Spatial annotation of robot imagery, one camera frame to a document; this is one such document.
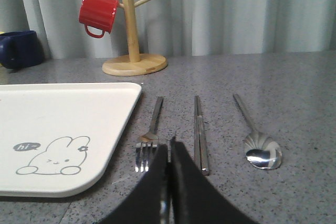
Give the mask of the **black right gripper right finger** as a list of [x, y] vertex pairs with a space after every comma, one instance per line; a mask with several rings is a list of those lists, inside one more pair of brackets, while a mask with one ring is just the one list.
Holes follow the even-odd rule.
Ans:
[[255, 223], [215, 189], [175, 136], [170, 167], [175, 223]]

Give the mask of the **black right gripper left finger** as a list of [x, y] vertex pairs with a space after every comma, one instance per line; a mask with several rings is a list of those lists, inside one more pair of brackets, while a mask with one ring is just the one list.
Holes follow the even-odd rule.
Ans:
[[101, 223], [168, 223], [168, 149], [160, 145], [131, 194]]

